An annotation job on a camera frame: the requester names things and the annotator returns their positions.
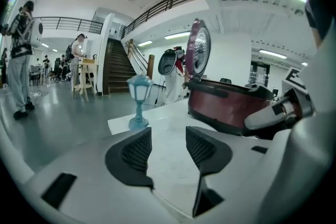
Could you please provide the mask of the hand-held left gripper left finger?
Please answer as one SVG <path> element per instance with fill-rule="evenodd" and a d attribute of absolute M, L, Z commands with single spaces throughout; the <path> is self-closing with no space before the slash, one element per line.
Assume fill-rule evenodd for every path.
<path fill-rule="evenodd" d="M 109 173 L 127 186 L 153 188 L 153 179 L 147 176 L 152 129 L 130 130 L 112 138 L 113 143 L 104 158 Z"/>

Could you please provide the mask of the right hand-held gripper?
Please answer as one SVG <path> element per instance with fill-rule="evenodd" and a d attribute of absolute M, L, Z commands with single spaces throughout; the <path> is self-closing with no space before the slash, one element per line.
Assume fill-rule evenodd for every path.
<path fill-rule="evenodd" d="M 298 121 L 314 113 L 313 104 L 306 87 L 299 78 L 300 70 L 291 67 L 282 79 L 282 95 L 269 105 L 245 118 L 247 130 L 272 127 L 292 128 Z"/>

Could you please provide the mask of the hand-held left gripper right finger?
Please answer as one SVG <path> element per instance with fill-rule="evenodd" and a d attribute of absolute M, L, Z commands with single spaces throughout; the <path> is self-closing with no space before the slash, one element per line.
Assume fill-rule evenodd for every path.
<path fill-rule="evenodd" d="M 226 143 L 192 126 L 186 127 L 186 148 L 200 173 L 192 209 L 192 216 L 197 217 L 225 200 L 207 186 L 205 177 L 221 172 L 231 161 L 233 151 Z"/>

